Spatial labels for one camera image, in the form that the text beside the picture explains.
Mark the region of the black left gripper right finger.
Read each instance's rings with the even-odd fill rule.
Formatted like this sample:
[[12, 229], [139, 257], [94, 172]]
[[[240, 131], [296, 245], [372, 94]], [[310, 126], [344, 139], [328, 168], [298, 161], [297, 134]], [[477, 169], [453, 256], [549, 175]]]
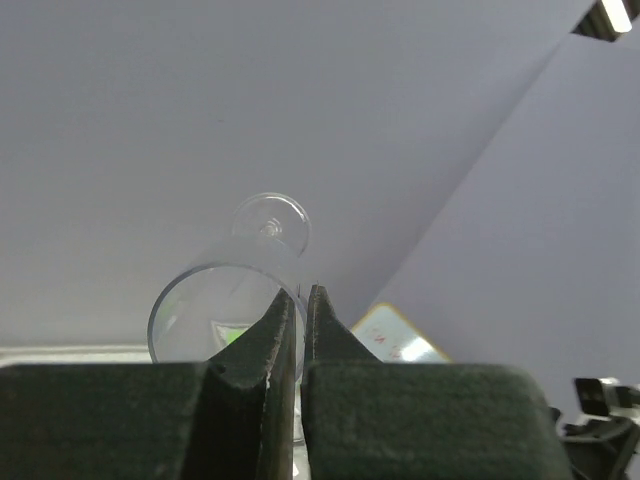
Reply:
[[308, 302], [302, 424], [315, 479], [567, 479], [543, 392], [503, 365], [384, 363]]

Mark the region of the clear tall glass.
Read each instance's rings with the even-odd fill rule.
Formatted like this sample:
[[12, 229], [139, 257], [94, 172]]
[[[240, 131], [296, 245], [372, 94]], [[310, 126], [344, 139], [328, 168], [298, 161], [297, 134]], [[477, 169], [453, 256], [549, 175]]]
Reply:
[[300, 257], [311, 234], [305, 209], [293, 198], [266, 192], [236, 209], [229, 232], [172, 279], [147, 324], [155, 363], [205, 360], [247, 332], [285, 292], [294, 302], [295, 369], [301, 379], [307, 301]]

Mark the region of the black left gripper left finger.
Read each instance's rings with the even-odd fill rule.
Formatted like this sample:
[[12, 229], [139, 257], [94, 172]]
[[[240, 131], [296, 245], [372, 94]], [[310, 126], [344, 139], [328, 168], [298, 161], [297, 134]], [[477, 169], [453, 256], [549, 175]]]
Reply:
[[206, 361], [1, 371], [5, 479], [288, 479], [295, 306]]

